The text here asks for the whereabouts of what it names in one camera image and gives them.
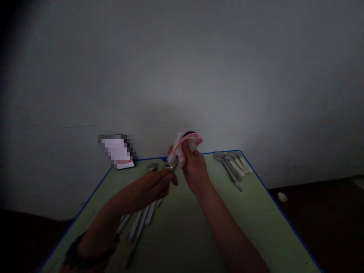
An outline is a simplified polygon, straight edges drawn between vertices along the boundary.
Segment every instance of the dark floor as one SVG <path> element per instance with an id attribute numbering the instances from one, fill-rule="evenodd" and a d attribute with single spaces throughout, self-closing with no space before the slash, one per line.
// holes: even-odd
<path id="1" fill-rule="evenodd" d="M 277 199 L 281 191 L 288 202 Z M 352 179 L 270 190 L 324 272 L 364 272 L 364 191 Z"/>
<path id="2" fill-rule="evenodd" d="M 10 257 L 3 259 L 5 265 L 2 267 L 11 268 L 11 272 L 28 273 L 39 267 L 72 222 L 58 222 L 7 210 L 0 210 L 0 217 L 5 223 L 6 235 L 5 243 L 1 244 L 5 250 L 2 253 L 19 257 L 15 263 Z"/>
<path id="3" fill-rule="evenodd" d="M 276 200 L 279 191 L 289 201 L 278 204 L 325 272 L 364 272 L 363 190 L 351 179 L 343 179 L 270 190 Z M 0 213 L 6 223 L 2 246 L 20 257 L 19 263 L 8 261 L 13 272 L 40 266 L 72 222 Z"/>

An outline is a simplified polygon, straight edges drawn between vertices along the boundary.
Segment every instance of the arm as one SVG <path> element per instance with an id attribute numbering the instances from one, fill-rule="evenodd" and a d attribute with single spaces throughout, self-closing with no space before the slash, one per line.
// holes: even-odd
<path id="1" fill-rule="evenodd" d="M 77 255 L 93 257 L 109 250 L 114 242 L 121 216 L 137 212 L 153 201 L 166 196 L 169 192 L 170 181 L 177 185 L 176 176 L 165 169 L 156 173 L 148 172 L 121 189 L 102 207 L 78 245 Z M 80 271 L 102 272 L 106 265 L 107 261 Z M 64 265 L 61 272 L 77 272 L 77 270 Z"/>
<path id="2" fill-rule="evenodd" d="M 269 272 L 262 257 L 240 229 L 210 182 L 203 155 L 183 146 L 187 165 L 183 173 L 209 223 L 212 235 L 230 272 Z"/>

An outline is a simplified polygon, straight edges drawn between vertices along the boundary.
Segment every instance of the hand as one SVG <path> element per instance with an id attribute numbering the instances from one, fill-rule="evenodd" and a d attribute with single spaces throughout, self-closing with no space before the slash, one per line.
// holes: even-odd
<path id="1" fill-rule="evenodd" d="M 173 145 L 169 147 L 168 154 L 170 154 L 172 147 Z M 183 143 L 182 149 L 187 160 L 182 168 L 187 185 L 196 196 L 201 195 L 206 187 L 211 185 L 205 158 L 198 150 L 192 153 L 187 142 Z"/>
<path id="2" fill-rule="evenodd" d="M 121 215 L 137 212 L 153 201 L 167 196 L 170 181 L 178 185 L 177 177 L 167 169 L 148 172 L 121 189 L 109 202 Z"/>

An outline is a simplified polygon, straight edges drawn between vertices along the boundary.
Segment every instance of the table surface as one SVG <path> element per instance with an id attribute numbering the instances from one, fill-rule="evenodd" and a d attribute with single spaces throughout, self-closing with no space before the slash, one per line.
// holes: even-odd
<path id="1" fill-rule="evenodd" d="M 222 164 L 212 153 L 204 154 L 211 182 L 238 225 L 257 248 L 271 272 L 320 272 L 319 266 L 271 198 L 256 173 L 247 174 L 239 192 Z M 162 167 L 161 158 L 139 160 L 131 169 L 110 169 L 78 217 L 45 261 L 41 272 L 59 272 L 70 244 L 96 217 L 103 204 L 117 191 L 147 171 L 150 163 Z M 179 186 L 171 185 L 169 195 L 155 209 L 152 224 L 145 227 L 138 254 L 130 272 L 222 272 L 227 271 L 214 243 L 207 221 L 189 190 L 182 170 L 175 174 Z M 124 272 L 124 263 L 133 245 L 125 239 L 133 215 L 106 272 Z"/>

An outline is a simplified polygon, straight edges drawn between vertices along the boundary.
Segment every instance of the blue table edge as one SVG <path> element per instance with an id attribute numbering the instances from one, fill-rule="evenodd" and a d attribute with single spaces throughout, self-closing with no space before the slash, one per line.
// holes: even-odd
<path id="1" fill-rule="evenodd" d="M 259 175 L 256 173 L 256 171 L 254 170 L 253 166 L 249 163 L 248 159 L 245 157 L 244 153 L 241 150 L 227 150 L 227 151 L 222 151 L 222 152 L 232 152 L 232 151 L 239 151 L 241 152 L 241 154 L 243 155 L 243 157 L 245 158 L 245 160 L 247 161 L 247 163 L 251 166 L 251 168 L 253 169 L 253 172 L 255 173 L 255 175 L 258 177 L 259 181 L 262 183 L 263 187 L 265 188 L 266 192 L 269 194 L 269 196 L 271 197 L 271 199 L 273 200 L 273 202 L 276 204 L 277 208 L 279 209 L 279 211 L 282 213 L 283 217 L 285 218 L 285 220 L 288 222 L 289 226 L 291 227 L 291 229 L 293 230 L 293 232 L 296 234 L 297 238 L 300 240 L 301 244 L 303 245 L 303 247 L 306 249 L 307 253 L 311 256 L 311 259 L 315 262 L 317 268 L 323 273 L 323 270 L 321 268 L 321 266 L 319 265 L 319 263 L 316 261 L 315 257 L 312 255 L 311 251 L 308 249 L 308 247 L 306 246 L 306 244 L 303 242 L 301 236 L 297 233 L 297 231 L 295 230 L 295 228 L 292 226 L 291 222 L 288 220 L 288 218 L 286 217 L 286 215 L 284 214 L 284 212 L 282 211 L 281 207 L 278 205 L 278 203 L 276 202 L 276 200 L 273 198 L 273 196 L 270 194 L 270 192 L 268 191 L 267 187 L 264 185 L 263 181 L 261 180 L 261 178 L 259 177 Z M 214 152 L 207 152 L 207 153 L 202 153 L 202 154 L 213 154 Z M 163 161 L 166 161 L 166 157 L 153 157 L 153 158 L 143 158 L 143 159 L 138 159 L 137 161 L 142 161 L 142 160 L 151 160 L 151 159 L 162 159 Z M 43 267 L 45 266 L 45 264 L 48 262 L 48 260 L 50 259 L 50 257 L 53 255 L 54 251 L 57 249 L 57 247 L 60 245 L 60 243 L 62 242 L 63 238 L 66 236 L 66 234 L 69 232 L 69 230 L 72 228 L 72 226 L 74 225 L 74 223 L 76 222 L 77 218 L 79 217 L 79 215 L 81 214 L 81 212 L 83 211 L 83 209 L 86 207 L 86 205 L 88 204 L 88 202 L 91 200 L 92 196 L 95 194 L 95 192 L 97 191 L 97 189 L 100 187 L 100 185 L 102 184 L 102 182 L 104 181 L 105 177 L 107 177 L 107 175 L 109 174 L 109 172 L 111 171 L 112 168 L 110 168 L 107 173 L 104 175 L 104 177 L 101 179 L 100 183 L 97 185 L 97 187 L 95 188 L 95 190 L 92 192 L 92 194 L 90 195 L 90 197 L 87 199 L 87 201 L 85 202 L 85 204 L 83 205 L 83 207 L 81 208 L 81 210 L 78 212 L 78 214 L 76 215 L 76 217 L 74 218 L 72 224 L 69 225 L 67 231 L 62 235 L 62 237 L 59 239 L 58 243 L 55 245 L 55 247 L 53 248 L 53 250 L 51 251 L 51 253 L 48 255 L 48 257 L 45 259 L 45 261 L 42 263 L 42 265 L 40 266 L 38 272 L 40 272 Z"/>

